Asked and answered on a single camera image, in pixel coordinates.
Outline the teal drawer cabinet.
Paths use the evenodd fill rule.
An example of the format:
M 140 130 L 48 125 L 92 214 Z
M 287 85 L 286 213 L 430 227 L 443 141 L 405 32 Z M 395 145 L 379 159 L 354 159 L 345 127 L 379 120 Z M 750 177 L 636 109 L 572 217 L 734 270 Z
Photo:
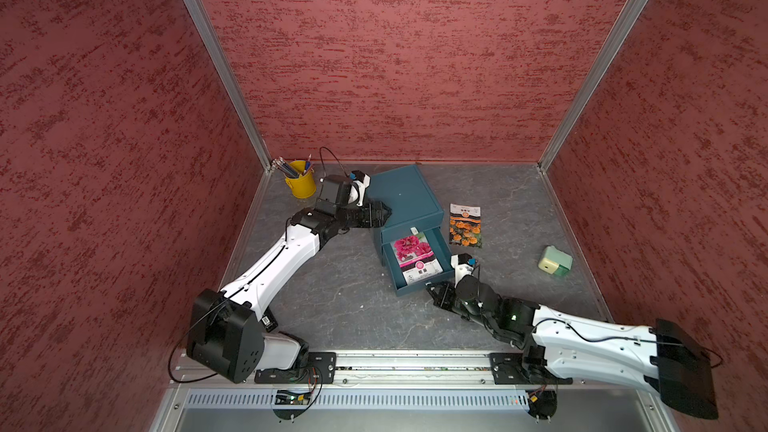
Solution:
M 366 196 L 391 209 L 385 225 L 373 230 L 374 247 L 382 264 L 387 244 L 410 235 L 412 228 L 427 235 L 442 225 L 444 210 L 416 165 L 373 175 Z

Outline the pink flower seed bag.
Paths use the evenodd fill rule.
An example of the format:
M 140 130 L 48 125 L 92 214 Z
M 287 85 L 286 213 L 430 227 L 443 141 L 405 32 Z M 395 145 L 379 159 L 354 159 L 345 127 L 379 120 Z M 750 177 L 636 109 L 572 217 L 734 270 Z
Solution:
M 390 244 L 397 268 L 411 285 L 439 275 L 443 267 L 424 232 L 408 235 Z

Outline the teal drawer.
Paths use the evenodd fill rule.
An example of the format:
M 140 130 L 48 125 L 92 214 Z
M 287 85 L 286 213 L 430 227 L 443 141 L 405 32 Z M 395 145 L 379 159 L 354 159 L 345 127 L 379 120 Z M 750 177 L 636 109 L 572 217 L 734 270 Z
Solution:
M 397 297 L 454 278 L 450 249 L 439 228 L 385 243 L 381 252 Z

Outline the orange flower seed bag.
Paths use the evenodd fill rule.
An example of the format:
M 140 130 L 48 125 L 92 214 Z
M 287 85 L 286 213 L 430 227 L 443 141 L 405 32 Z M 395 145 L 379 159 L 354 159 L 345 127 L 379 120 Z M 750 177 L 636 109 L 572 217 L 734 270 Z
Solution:
M 451 204 L 448 239 L 450 245 L 481 248 L 483 242 L 481 208 Z

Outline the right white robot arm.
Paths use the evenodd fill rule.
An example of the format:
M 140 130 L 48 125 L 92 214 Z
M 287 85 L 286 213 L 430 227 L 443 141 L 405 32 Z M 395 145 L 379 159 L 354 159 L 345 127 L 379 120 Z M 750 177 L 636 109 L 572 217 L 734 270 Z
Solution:
M 531 384 L 591 379 L 654 393 L 690 417 L 719 417 L 714 353 L 672 321 L 659 319 L 652 326 L 599 322 L 501 296 L 472 275 L 426 289 L 436 307 L 521 351 L 517 367 Z

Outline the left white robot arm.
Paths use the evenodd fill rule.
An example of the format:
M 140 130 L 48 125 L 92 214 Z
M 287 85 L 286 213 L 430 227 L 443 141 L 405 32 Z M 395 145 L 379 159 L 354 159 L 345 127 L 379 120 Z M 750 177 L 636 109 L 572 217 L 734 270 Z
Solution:
M 241 383 L 255 371 L 302 369 L 307 346 L 287 333 L 262 324 L 267 309 L 293 275 L 328 241 L 353 228 L 374 229 L 392 215 L 380 200 L 361 205 L 304 208 L 286 221 L 283 234 L 240 277 L 218 291 L 206 289 L 195 299 L 191 325 L 179 340 L 186 356 L 219 375 Z

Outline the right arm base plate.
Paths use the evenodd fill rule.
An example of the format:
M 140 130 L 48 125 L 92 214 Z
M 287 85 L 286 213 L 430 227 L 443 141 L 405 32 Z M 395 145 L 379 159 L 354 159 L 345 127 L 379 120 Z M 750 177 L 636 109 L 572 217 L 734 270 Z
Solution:
M 558 378 L 543 366 L 526 362 L 522 353 L 495 352 L 488 355 L 495 385 L 555 386 L 572 385 L 572 378 Z

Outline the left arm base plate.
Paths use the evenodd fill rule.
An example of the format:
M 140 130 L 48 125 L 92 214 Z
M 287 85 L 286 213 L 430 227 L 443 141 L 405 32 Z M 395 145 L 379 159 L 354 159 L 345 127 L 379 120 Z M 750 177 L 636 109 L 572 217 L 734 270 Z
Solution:
M 256 384 L 279 385 L 328 385 L 334 382 L 337 354 L 335 352 L 309 351 L 300 353 L 288 369 L 257 370 Z

